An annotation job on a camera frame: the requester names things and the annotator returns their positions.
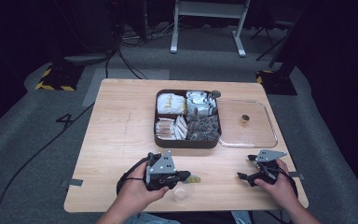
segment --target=clear plastic lid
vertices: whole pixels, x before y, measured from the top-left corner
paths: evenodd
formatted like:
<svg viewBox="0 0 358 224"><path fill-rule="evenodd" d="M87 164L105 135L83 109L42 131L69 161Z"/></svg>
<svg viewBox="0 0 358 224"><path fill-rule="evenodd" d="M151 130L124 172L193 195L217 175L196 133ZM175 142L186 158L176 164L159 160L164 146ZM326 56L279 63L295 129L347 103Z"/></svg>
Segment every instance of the clear plastic lid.
<svg viewBox="0 0 358 224"><path fill-rule="evenodd" d="M278 138L266 107L258 101L217 99L224 147L275 147Z"/></svg>

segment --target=wooden table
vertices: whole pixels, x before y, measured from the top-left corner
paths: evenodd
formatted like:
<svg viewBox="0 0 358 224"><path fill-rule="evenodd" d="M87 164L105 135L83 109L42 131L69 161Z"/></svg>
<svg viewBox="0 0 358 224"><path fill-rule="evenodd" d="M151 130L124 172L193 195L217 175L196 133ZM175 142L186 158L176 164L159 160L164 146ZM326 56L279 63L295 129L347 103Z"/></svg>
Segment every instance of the wooden table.
<svg viewBox="0 0 358 224"><path fill-rule="evenodd" d="M257 172L247 155L260 148L223 147L210 149L161 148L154 142L156 94L160 90L219 90L219 99L257 100L263 103L277 134L278 144L271 150L286 151L281 131L263 87L257 83L203 82L171 80L105 79L89 121L73 179L81 186L70 186L64 208L68 212L104 212L117 197L121 176L148 152L164 154L170 150L177 170L188 170L201 178L194 184L189 202L173 200L171 190L151 203L146 212L271 210L279 206L259 187L251 188L237 177ZM282 157L289 171L295 171L290 155ZM298 178L298 197L304 206L308 199Z"/></svg>

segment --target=metal stand leg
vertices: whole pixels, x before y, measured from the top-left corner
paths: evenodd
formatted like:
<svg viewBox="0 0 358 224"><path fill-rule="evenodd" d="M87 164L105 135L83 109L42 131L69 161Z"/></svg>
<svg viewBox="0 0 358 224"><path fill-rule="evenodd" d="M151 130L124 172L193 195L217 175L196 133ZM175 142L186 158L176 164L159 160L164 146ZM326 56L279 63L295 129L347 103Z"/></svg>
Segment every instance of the metal stand leg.
<svg viewBox="0 0 358 224"><path fill-rule="evenodd" d="M178 50L178 23L179 23L179 0L176 0L173 34L172 34L172 42L171 42L171 53L176 53Z"/></svg>
<svg viewBox="0 0 358 224"><path fill-rule="evenodd" d="M240 22L238 23L238 29L237 29L237 31L232 32L235 44L237 45L238 53L240 54L240 57L242 57L242 58L246 56L246 52L245 52L245 49L243 48L242 42L240 40L240 34L241 34L243 22L245 21L245 18L246 18L246 14L248 13L249 2L250 2L250 0L245 1L245 4L243 5L243 10L241 13Z"/></svg>

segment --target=person's hand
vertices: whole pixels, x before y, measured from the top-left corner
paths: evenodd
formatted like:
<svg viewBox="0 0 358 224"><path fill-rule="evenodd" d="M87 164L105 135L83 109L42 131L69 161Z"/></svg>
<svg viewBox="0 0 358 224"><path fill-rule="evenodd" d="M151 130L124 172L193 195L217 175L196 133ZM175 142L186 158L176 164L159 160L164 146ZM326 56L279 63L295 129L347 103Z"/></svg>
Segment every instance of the person's hand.
<svg viewBox="0 0 358 224"><path fill-rule="evenodd" d="M289 174L286 163L279 159L277 159L276 162L279 167ZM299 201L293 191L292 185L283 174L278 174L278 179L274 185L270 185L261 179L256 179L255 183L268 192L274 201L283 209L287 210L292 206L299 206Z"/></svg>
<svg viewBox="0 0 358 224"><path fill-rule="evenodd" d="M286 163L279 159L277 159L276 162L278 166L281 167L287 175L289 175ZM256 179L255 183L260 186L260 188L268 192L275 202L287 211L293 223L320 223L319 220L300 203L295 195L295 192L293 191L292 185L283 174L278 174L278 179L274 185L270 185L261 179Z"/></svg>
<svg viewBox="0 0 358 224"><path fill-rule="evenodd" d="M146 162L139 165L124 182L116 200L108 211L101 217L98 223L123 223L132 215L142 212L150 203L155 202L168 191L168 187L160 190L147 190L144 181Z"/></svg>

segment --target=hazard tape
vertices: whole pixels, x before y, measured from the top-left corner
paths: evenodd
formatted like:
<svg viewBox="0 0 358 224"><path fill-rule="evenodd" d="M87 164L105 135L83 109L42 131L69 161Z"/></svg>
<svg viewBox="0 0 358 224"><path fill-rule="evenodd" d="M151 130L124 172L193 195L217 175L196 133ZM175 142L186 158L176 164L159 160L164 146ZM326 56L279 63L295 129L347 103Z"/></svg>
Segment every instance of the hazard tape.
<svg viewBox="0 0 358 224"><path fill-rule="evenodd" d="M43 90L49 90L49 91L75 91L76 90L76 85L75 86L70 86L70 85L53 85L53 84L47 84L47 80L50 78L51 76L51 67L52 65L50 65L48 67L48 69L46 70L46 72L43 74L43 76L40 78L39 82L36 85L36 89L43 89Z"/></svg>

